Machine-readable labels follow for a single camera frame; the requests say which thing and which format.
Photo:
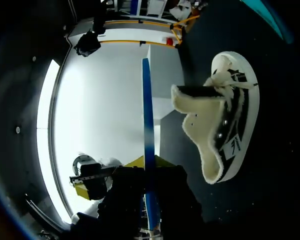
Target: black surface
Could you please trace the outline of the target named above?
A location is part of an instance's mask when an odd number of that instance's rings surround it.
[[[252,65],[260,108],[239,173],[209,185],[197,147],[173,111],[161,120],[160,156],[182,165],[207,222],[274,224],[300,219],[300,57],[255,12],[238,0],[214,0],[185,37],[179,54],[185,84],[200,86],[213,57],[235,51]]]
[[[26,193],[35,204],[49,196],[38,158],[37,113],[50,62],[61,65],[69,49],[63,30],[69,14],[63,1],[8,4],[0,2],[0,190],[23,216]]]

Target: white sneaker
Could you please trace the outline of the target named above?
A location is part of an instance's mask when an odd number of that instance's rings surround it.
[[[187,114],[182,128],[198,147],[209,184],[227,181],[239,171],[259,111],[257,77],[236,52],[214,57],[211,77],[201,87],[172,86],[174,108]]]

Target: black device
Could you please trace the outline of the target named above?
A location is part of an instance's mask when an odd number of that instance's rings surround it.
[[[151,172],[139,167],[99,168],[89,176],[70,177],[70,181],[86,184],[97,179],[104,181],[108,176],[113,184],[98,206],[98,218],[78,213],[79,221],[63,233],[63,239],[133,239],[140,231],[142,197],[150,190],[156,194],[164,239],[203,234],[201,205],[187,184],[182,166],[157,167]],[[103,192],[102,184],[86,187],[91,194]]]

